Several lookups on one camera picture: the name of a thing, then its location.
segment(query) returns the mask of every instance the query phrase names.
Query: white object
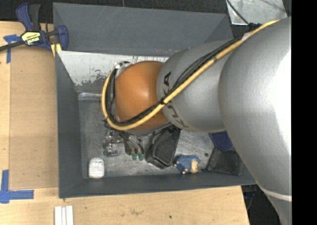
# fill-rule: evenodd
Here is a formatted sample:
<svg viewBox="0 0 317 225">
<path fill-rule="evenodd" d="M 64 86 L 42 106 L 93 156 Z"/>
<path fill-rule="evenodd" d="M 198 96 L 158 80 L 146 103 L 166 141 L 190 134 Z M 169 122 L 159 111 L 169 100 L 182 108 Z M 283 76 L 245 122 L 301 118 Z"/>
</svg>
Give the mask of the white object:
<svg viewBox="0 0 317 225">
<path fill-rule="evenodd" d="M 88 176 L 91 178 L 102 178 L 105 175 L 105 163 L 102 158 L 94 157 L 89 161 Z"/>
<path fill-rule="evenodd" d="M 55 225 L 74 225 L 73 206 L 55 207 Z"/>
</svg>

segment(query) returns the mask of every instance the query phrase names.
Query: small figurine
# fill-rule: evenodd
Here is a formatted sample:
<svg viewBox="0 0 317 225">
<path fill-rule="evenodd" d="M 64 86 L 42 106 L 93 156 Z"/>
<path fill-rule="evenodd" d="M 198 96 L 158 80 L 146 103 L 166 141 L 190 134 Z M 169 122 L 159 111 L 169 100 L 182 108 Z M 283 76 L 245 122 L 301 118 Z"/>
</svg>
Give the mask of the small figurine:
<svg viewBox="0 0 317 225">
<path fill-rule="evenodd" d="M 177 167 L 183 174 L 185 173 L 197 173 L 198 163 L 200 160 L 197 156 L 180 155 L 177 157 L 174 167 Z"/>
<path fill-rule="evenodd" d="M 106 149 L 104 150 L 105 156 L 118 156 L 119 155 L 119 147 L 117 144 L 109 143 Z"/>
</svg>

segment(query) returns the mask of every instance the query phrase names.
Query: yellow cable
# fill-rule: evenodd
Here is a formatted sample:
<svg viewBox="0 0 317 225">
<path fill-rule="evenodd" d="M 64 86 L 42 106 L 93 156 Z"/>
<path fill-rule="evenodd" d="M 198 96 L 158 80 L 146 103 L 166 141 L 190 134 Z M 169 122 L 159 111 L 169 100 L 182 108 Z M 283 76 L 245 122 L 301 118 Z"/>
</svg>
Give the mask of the yellow cable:
<svg viewBox="0 0 317 225">
<path fill-rule="evenodd" d="M 108 114 L 106 112 L 106 89 L 107 89 L 107 85 L 109 83 L 110 80 L 110 76 L 112 74 L 112 72 L 114 71 L 114 69 L 111 71 L 111 73 L 108 75 L 105 83 L 104 83 L 104 87 L 103 87 L 103 92 L 102 92 L 102 98 L 101 98 L 101 103 L 102 103 L 102 109 L 103 109 L 103 113 L 104 116 L 107 120 L 107 122 L 109 123 L 109 125 L 111 127 L 113 127 L 114 129 L 117 130 L 129 130 L 132 128 L 135 128 L 143 123 L 145 123 L 146 121 L 148 121 L 151 117 L 153 117 L 155 114 L 157 114 L 164 106 L 165 104 L 167 104 L 168 102 L 170 102 L 175 96 L 177 96 L 180 92 L 182 92 L 190 83 L 192 83 L 199 75 L 201 75 L 205 70 L 207 70 L 210 66 L 212 66 L 214 64 L 215 61 L 223 58 L 224 56 L 226 56 L 229 52 L 233 51 L 234 49 L 236 49 L 237 47 L 239 47 L 246 39 L 248 39 L 249 37 L 253 36 L 255 33 L 257 33 L 258 31 L 262 30 L 263 28 L 277 22 L 278 20 L 275 21 L 270 21 L 265 23 L 264 25 L 260 26 L 259 28 L 257 28 L 256 30 L 249 32 L 247 34 L 245 34 L 243 36 L 243 38 L 237 42 L 235 42 L 234 44 L 230 45 L 229 47 L 227 47 L 226 49 L 222 50 L 220 53 L 218 53 L 215 57 L 213 57 L 212 59 L 210 59 L 209 61 L 207 61 L 201 68 L 199 68 L 195 73 L 193 73 L 186 81 L 184 81 L 178 88 L 176 88 L 169 96 L 167 96 L 164 99 L 164 104 L 159 104 L 157 107 L 155 107 L 153 109 L 153 111 L 151 111 L 148 115 L 146 115 L 144 118 L 140 119 L 139 121 L 132 123 L 130 125 L 126 125 L 126 126 L 119 126 L 116 125 L 114 122 L 112 122 L 109 118 L 108 118 Z"/>
</svg>

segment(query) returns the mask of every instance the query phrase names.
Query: black object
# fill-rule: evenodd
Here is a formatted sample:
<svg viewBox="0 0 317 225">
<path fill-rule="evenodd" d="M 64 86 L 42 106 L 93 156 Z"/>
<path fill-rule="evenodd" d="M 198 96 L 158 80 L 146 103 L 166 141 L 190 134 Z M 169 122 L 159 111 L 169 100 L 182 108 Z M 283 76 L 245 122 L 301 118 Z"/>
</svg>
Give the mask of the black object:
<svg viewBox="0 0 317 225">
<path fill-rule="evenodd" d="M 243 162 L 236 151 L 222 151 L 214 147 L 206 170 L 241 175 L 242 168 Z"/>
<path fill-rule="evenodd" d="M 180 129 L 169 126 L 154 136 L 151 147 L 147 150 L 145 160 L 161 169 L 173 163 L 178 144 Z"/>
<path fill-rule="evenodd" d="M 261 26 L 262 26 L 261 23 L 253 23 L 253 22 L 251 22 L 251 23 L 249 24 L 249 31 L 248 31 L 248 32 L 254 31 L 254 30 L 256 30 L 257 28 L 259 28 L 259 27 L 261 27 Z"/>
<path fill-rule="evenodd" d="M 144 155 L 141 139 L 124 131 L 120 131 L 119 136 L 124 140 L 124 150 L 128 155 Z"/>
</svg>

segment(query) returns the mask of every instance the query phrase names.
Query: blue toy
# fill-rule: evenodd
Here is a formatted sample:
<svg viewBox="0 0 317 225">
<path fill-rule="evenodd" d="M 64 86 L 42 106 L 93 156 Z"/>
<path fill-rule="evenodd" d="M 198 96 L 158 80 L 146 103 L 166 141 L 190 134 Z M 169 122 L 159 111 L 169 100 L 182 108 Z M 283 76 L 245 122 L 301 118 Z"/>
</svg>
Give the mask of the blue toy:
<svg viewBox="0 0 317 225">
<path fill-rule="evenodd" d="M 174 167 L 178 168 L 183 174 L 197 173 L 198 163 L 200 163 L 200 160 L 195 155 L 180 155 L 176 158 Z"/>
</svg>

